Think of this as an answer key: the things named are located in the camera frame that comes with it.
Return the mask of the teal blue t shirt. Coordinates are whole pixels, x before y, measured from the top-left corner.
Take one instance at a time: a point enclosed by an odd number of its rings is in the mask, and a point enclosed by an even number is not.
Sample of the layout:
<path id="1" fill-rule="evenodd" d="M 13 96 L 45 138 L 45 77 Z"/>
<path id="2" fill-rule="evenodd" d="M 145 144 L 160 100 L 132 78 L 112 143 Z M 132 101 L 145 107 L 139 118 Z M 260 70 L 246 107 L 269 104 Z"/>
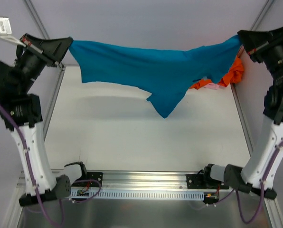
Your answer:
<path id="1" fill-rule="evenodd" d="M 82 83 L 137 87 L 150 93 L 147 101 L 167 118 L 192 85 L 201 79 L 218 83 L 229 72 L 241 45 L 237 35 L 220 44 L 188 51 L 75 40 L 69 51 L 79 64 Z"/>

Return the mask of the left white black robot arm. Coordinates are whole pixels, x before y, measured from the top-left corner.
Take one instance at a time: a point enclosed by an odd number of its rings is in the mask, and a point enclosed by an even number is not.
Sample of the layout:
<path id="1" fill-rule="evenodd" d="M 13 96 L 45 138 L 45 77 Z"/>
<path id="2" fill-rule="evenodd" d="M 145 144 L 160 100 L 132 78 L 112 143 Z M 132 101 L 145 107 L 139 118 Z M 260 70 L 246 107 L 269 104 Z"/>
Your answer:
<path id="1" fill-rule="evenodd" d="M 0 116 L 13 137 L 25 175 L 22 207 L 66 198 L 75 183 L 83 186 L 88 174 L 82 162 L 67 164 L 58 174 L 49 166 L 44 144 L 40 98 L 30 88 L 45 67 L 56 67 L 73 43 L 71 37 L 19 39 L 14 66 L 0 61 Z"/>

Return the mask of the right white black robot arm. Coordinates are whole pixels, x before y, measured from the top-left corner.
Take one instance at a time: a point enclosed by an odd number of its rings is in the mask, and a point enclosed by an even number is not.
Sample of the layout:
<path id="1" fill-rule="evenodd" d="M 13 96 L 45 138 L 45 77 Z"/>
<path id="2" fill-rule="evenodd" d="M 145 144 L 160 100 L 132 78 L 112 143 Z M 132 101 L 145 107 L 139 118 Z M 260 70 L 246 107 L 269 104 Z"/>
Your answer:
<path id="1" fill-rule="evenodd" d="M 238 35 L 250 59 L 264 63 L 273 78 L 264 97 L 261 134 L 245 167 L 208 164 L 201 181 L 209 189 L 224 184 L 273 200 L 277 196 L 274 177 L 283 158 L 283 27 L 270 31 L 241 30 Z"/>

